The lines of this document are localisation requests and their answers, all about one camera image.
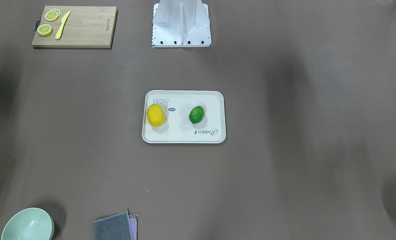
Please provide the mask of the green lime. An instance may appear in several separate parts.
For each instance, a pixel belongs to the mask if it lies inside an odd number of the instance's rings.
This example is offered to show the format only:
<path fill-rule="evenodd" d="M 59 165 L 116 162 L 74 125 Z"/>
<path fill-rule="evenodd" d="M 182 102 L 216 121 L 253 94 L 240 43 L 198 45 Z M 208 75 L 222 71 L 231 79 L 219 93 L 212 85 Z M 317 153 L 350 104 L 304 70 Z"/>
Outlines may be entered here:
<path fill-rule="evenodd" d="M 198 105 L 198 106 L 195 106 L 190 111 L 188 118 L 189 118 L 189 121 L 192 124 L 197 124 L 197 123 L 200 123 L 203 120 L 204 115 L 205 115 L 204 108 L 202 106 Z"/>

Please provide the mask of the yellow lemon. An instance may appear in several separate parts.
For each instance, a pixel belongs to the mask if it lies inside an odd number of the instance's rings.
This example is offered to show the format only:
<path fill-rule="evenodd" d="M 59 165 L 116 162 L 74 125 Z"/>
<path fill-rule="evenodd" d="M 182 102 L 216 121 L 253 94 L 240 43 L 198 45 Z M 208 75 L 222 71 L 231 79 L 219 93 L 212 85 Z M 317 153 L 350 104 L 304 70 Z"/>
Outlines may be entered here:
<path fill-rule="evenodd" d="M 146 118 L 148 123 L 153 127 L 159 127 L 165 122 L 165 115 L 162 107 L 157 104 L 152 104 L 146 111 Z"/>

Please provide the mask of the cream rabbit tray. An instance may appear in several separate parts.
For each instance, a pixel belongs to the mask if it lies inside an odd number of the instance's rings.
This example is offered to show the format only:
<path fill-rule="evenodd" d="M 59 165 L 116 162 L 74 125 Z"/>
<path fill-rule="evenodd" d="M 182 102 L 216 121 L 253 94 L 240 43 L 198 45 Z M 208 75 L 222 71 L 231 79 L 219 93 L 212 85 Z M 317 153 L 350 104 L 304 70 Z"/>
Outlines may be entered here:
<path fill-rule="evenodd" d="M 165 122 L 154 127 L 146 113 L 150 105 L 160 105 Z M 204 117 L 197 124 L 190 111 L 201 106 Z M 222 143 L 226 139 L 224 96 L 218 91 L 152 90 L 145 96 L 142 138 L 146 143 Z"/>

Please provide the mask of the grey folded cloth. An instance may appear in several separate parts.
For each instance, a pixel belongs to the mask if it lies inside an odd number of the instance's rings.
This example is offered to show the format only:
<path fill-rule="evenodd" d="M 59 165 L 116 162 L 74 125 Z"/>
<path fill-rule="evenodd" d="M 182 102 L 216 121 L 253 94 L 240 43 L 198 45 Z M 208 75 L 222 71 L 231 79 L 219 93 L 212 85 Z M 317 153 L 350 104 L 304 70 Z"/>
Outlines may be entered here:
<path fill-rule="evenodd" d="M 137 240 L 137 214 L 123 213 L 95 220 L 93 235 L 95 240 Z"/>

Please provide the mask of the wooden cutting board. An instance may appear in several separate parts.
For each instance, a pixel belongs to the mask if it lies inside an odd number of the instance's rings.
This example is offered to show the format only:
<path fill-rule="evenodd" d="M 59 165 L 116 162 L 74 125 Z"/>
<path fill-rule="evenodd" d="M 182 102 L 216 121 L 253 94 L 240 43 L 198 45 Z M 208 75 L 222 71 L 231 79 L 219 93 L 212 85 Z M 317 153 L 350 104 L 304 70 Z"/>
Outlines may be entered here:
<path fill-rule="evenodd" d="M 44 15 L 59 9 L 61 16 L 49 22 Z M 55 34 L 61 25 L 62 17 L 71 11 L 59 40 Z M 117 22 L 116 6 L 51 6 L 44 7 L 41 24 L 50 24 L 53 32 L 49 36 L 35 33 L 32 46 L 35 48 L 108 48 L 112 47 L 114 29 Z"/>

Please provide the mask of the yellow plastic knife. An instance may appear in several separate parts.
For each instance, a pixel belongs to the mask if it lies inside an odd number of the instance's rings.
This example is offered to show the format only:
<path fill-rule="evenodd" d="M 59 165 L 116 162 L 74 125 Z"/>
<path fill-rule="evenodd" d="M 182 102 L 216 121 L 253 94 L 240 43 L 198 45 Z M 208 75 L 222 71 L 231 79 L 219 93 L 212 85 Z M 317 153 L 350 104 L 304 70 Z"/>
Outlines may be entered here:
<path fill-rule="evenodd" d="M 68 11 L 61 19 L 61 25 L 58 29 L 58 31 L 55 34 L 55 39 L 59 40 L 63 34 L 63 30 L 66 24 L 67 19 L 69 18 L 69 15 L 71 14 L 71 11 Z"/>

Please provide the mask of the lemon slice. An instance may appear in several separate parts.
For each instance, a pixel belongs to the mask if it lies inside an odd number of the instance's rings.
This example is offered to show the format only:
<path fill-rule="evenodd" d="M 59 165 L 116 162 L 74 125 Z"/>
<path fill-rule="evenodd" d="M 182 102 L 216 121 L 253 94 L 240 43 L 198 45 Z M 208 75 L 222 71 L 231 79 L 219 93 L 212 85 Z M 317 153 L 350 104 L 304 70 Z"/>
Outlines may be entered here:
<path fill-rule="evenodd" d="M 60 17 L 60 15 L 61 15 L 61 11 L 59 9 L 52 9 L 44 15 L 44 18 L 49 22 L 53 22 L 57 20 Z"/>
<path fill-rule="evenodd" d="M 50 24 L 41 24 L 37 27 L 36 32 L 40 36 L 49 36 L 53 32 L 53 27 Z"/>

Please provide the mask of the mint green bowl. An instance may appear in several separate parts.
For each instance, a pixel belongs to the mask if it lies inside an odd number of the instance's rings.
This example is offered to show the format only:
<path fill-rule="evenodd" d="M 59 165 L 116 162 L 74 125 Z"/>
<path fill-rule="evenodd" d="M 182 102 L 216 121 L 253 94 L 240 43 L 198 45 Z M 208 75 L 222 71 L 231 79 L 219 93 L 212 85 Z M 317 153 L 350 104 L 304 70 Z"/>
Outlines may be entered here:
<path fill-rule="evenodd" d="M 2 240 L 51 240 L 54 220 L 41 208 L 26 208 L 15 214 L 5 225 Z"/>

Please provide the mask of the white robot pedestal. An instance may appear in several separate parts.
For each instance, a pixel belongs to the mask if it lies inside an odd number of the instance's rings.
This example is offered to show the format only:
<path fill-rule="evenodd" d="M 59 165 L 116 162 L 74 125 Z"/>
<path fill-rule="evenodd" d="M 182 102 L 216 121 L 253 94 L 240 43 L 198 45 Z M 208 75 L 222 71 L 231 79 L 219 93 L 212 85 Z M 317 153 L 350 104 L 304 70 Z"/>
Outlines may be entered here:
<path fill-rule="evenodd" d="M 161 0 L 153 6 L 151 46 L 209 47 L 209 7 L 201 0 Z"/>

